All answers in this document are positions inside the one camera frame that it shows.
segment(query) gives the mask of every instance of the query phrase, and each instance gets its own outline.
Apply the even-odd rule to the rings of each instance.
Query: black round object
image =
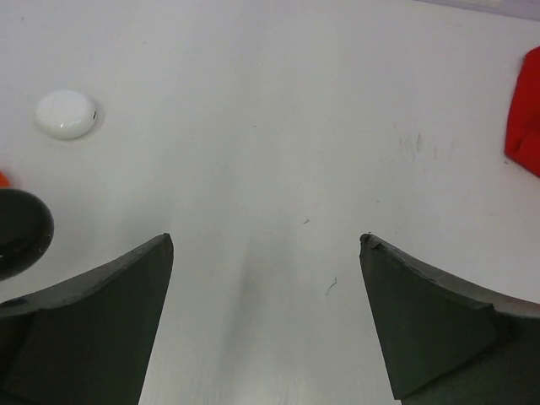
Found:
[[[0,279],[37,262],[51,244],[53,231],[51,211],[38,197],[0,188]]]

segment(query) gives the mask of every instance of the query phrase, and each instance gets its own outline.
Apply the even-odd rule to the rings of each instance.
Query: white table surface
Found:
[[[540,180],[502,154],[538,45],[538,23],[408,0],[4,1],[0,169],[56,233],[0,299],[170,232],[140,403],[393,403],[362,233],[540,301]],[[96,133],[35,129],[63,88],[100,103]]]

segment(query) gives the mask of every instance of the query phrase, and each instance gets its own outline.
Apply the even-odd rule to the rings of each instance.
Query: white oval object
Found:
[[[40,129],[55,139],[82,137],[95,124],[95,103],[84,94],[58,90],[46,95],[35,109]]]

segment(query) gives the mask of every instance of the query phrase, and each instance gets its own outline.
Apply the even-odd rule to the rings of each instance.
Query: red fabric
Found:
[[[506,156],[540,176],[540,47],[526,54],[506,127]]]
[[[0,171],[0,188],[10,187],[9,179]]]

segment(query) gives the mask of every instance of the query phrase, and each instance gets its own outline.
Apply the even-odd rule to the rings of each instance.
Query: orange object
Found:
[[[0,188],[11,187],[9,179],[0,171]]]

